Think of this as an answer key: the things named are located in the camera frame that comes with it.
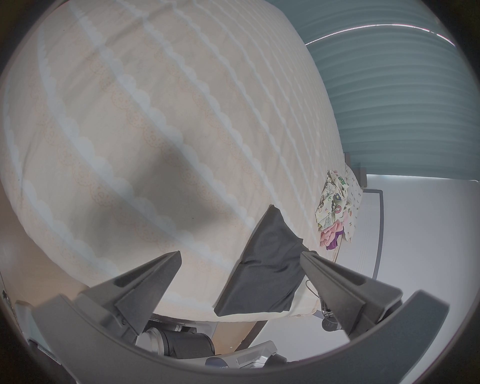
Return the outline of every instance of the purple cloth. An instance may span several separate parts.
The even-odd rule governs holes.
[[[338,236],[340,236],[342,234],[343,234],[343,229],[340,232],[335,232],[335,238],[333,239],[333,241],[330,244],[327,245],[328,250],[335,249],[336,247],[338,247],[336,239],[338,239]]]

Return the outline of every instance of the black folded cloth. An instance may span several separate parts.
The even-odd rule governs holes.
[[[285,224],[278,208],[269,206],[253,231],[240,264],[225,287],[214,312],[289,311],[305,272],[300,254],[308,249]]]

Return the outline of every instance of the light strip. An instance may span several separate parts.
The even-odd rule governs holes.
[[[307,43],[305,44],[306,46],[309,45],[309,44],[312,44],[312,43],[315,43],[319,40],[323,40],[327,37],[330,37],[330,36],[333,36],[333,35],[338,35],[339,33],[343,33],[343,32],[348,32],[348,31],[353,31],[355,29],[363,29],[363,28],[370,28],[370,27],[405,27],[405,28],[413,28],[413,29],[420,29],[422,31],[425,31],[425,32],[430,32],[430,33],[433,33],[434,35],[437,35],[438,37],[441,37],[443,40],[446,40],[448,41],[450,44],[452,44],[453,46],[455,46],[454,43],[452,43],[451,40],[447,39],[445,36],[442,36],[438,33],[435,33],[434,31],[431,31],[430,29],[427,29],[427,28],[421,28],[421,27],[416,27],[414,25],[409,25],[409,24],[368,24],[368,25],[360,25],[358,27],[352,27],[352,28],[347,28],[347,29],[342,29],[341,31],[337,31],[337,32],[333,32],[333,33],[330,33],[328,35],[325,35],[323,37],[320,37],[318,39],[315,39],[313,41],[311,41],[310,43]]]

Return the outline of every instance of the bed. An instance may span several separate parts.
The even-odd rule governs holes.
[[[263,0],[70,0],[2,77],[1,181],[26,233],[92,286],[166,252],[182,267],[156,313],[213,307],[267,207],[307,248],[328,170],[345,161],[322,79]]]

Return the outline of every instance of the curtain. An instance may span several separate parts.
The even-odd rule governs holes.
[[[476,79],[426,6],[412,0],[269,2],[305,44],[334,34],[307,48],[353,166],[373,174],[480,179]],[[342,32],[355,27],[362,28]]]

